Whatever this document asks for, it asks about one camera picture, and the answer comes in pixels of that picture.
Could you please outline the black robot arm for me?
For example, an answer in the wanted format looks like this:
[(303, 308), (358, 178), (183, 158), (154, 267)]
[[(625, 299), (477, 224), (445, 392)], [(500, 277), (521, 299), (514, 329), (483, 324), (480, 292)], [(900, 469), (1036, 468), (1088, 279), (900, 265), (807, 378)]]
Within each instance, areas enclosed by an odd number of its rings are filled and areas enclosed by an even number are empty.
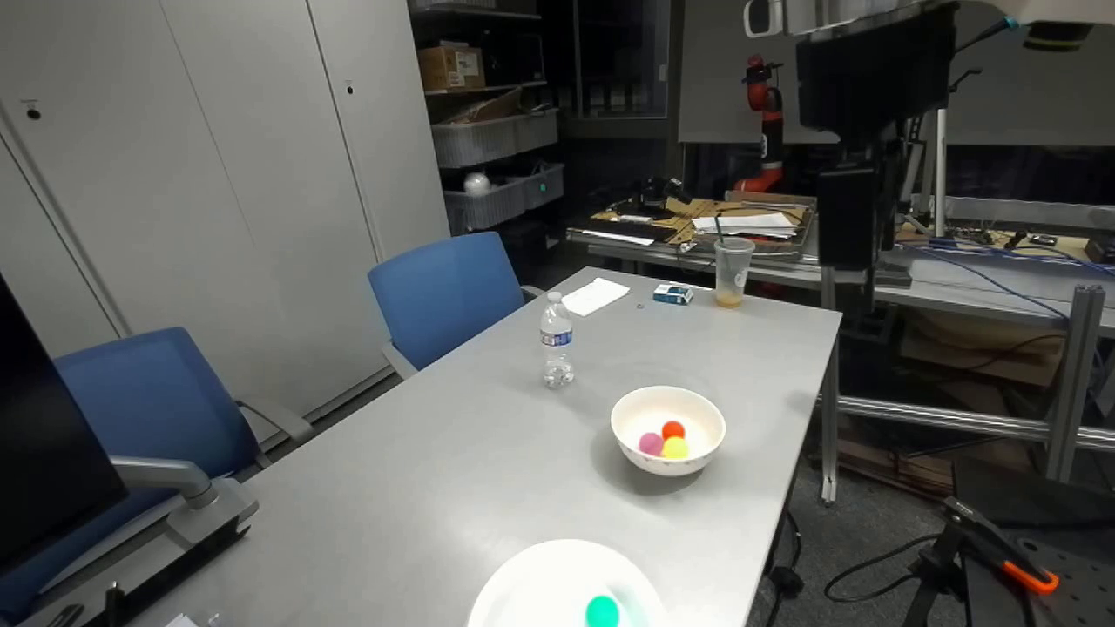
[(797, 47), (797, 112), (841, 158), (819, 172), (819, 265), (874, 299), (879, 256), (910, 169), (905, 126), (949, 101), (953, 3), (920, 0)]

